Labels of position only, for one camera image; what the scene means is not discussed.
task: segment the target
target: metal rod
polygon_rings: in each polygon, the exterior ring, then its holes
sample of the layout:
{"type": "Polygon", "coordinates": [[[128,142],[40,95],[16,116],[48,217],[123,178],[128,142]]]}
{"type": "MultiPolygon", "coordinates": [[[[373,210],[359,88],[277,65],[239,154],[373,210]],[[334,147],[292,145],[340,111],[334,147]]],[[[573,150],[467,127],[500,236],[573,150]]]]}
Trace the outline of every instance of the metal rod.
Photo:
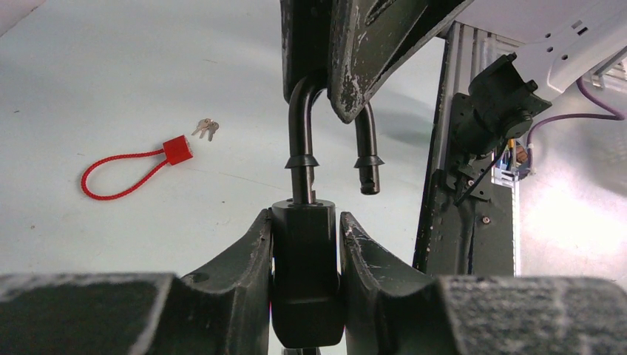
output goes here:
{"type": "Polygon", "coordinates": [[[290,160],[286,168],[291,169],[295,204],[316,202],[312,185],[314,167],[318,166],[318,162],[313,157],[314,148],[311,142],[311,107],[326,87],[326,72],[324,70],[312,72],[298,82],[290,98],[290,160]]]}
{"type": "Polygon", "coordinates": [[[376,152],[376,130],[374,114],[370,103],[355,118],[357,133],[357,163],[359,181],[362,183],[362,194],[376,195],[381,191],[379,183],[379,165],[383,160],[376,152]]]}
{"type": "Polygon", "coordinates": [[[598,77],[604,76],[608,71],[611,70],[616,64],[620,63],[627,56],[627,47],[622,48],[616,54],[614,54],[610,59],[604,61],[601,65],[594,68],[595,71],[593,75],[598,77]]]}

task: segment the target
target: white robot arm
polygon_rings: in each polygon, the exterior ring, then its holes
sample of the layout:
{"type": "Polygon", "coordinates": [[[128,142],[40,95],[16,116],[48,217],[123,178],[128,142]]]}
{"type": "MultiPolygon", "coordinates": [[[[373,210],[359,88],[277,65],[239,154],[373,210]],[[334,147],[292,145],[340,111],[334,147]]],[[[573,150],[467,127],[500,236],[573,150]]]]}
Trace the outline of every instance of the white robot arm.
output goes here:
{"type": "Polygon", "coordinates": [[[456,127],[453,139],[466,153],[485,156],[498,144],[519,138],[551,101],[624,47],[627,0],[597,1],[480,72],[468,88],[474,114],[456,127]]]}
{"type": "Polygon", "coordinates": [[[553,101],[580,76],[627,47],[627,0],[599,0],[516,51],[514,68],[534,94],[553,101]]]}

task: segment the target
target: white floor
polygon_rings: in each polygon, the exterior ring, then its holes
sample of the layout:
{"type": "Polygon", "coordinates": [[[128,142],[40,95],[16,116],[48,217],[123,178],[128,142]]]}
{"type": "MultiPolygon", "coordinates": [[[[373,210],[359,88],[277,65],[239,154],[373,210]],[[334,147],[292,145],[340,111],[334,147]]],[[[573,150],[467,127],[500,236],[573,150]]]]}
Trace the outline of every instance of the white floor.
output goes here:
{"type": "MultiPolygon", "coordinates": [[[[408,263],[443,47],[431,41],[373,100],[380,195],[359,194],[354,127],[324,100],[313,113],[318,197],[408,263]]],[[[0,38],[0,82],[0,274],[185,274],[291,195],[276,0],[48,0],[0,38]],[[207,117],[220,123],[211,143],[190,136],[207,117]],[[182,134],[194,158],[130,196],[81,192],[91,163],[182,134]]],[[[108,163],[89,185],[118,192],[158,161],[108,163]]]]}

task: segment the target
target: gray floor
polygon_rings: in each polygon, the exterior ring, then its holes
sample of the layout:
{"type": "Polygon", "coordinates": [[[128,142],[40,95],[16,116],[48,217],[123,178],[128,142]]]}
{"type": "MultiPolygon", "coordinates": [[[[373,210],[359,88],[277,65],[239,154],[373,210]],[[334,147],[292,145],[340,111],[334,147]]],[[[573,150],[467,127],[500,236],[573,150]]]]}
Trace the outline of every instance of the gray floor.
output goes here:
{"type": "MultiPolygon", "coordinates": [[[[359,194],[354,128],[323,101],[313,113],[318,196],[408,263],[443,46],[430,42],[373,101],[380,195],[359,194]]],[[[290,197],[278,1],[48,0],[0,38],[0,81],[2,274],[184,274],[290,197]],[[211,143],[189,136],[205,117],[220,123],[211,143]],[[79,189],[91,163],[181,134],[194,158],[132,195],[97,202],[79,189]]],[[[109,163],[90,186],[118,192],[158,161],[109,163]]]]}

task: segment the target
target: black bracket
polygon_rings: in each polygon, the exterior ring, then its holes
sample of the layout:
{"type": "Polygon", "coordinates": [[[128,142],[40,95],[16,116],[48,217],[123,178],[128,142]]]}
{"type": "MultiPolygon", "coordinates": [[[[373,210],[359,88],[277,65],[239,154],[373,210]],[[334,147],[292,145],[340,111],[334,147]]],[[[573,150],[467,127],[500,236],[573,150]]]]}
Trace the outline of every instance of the black bracket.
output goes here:
{"type": "MultiPolygon", "coordinates": [[[[461,122],[471,118],[473,115],[474,108],[470,103],[469,96],[460,92],[455,94],[451,103],[449,137],[453,136],[453,132],[457,130],[461,122]]],[[[460,149],[453,139],[448,140],[445,183],[453,191],[467,189],[488,168],[491,161],[489,155],[480,157],[482,159],[472,159],[470,162],[468,157],[469,155],[460,149]]],[[[488,201],[492,197],[492,183],[490,180],[483,179],[480,181],[470,196],[482,201],[488,201]]]]}
{"type": "Polygon", "coordinates": [[[281,0],[283,96],[311,72],[349,124],[381,85],[472,0],[281,0]]]}

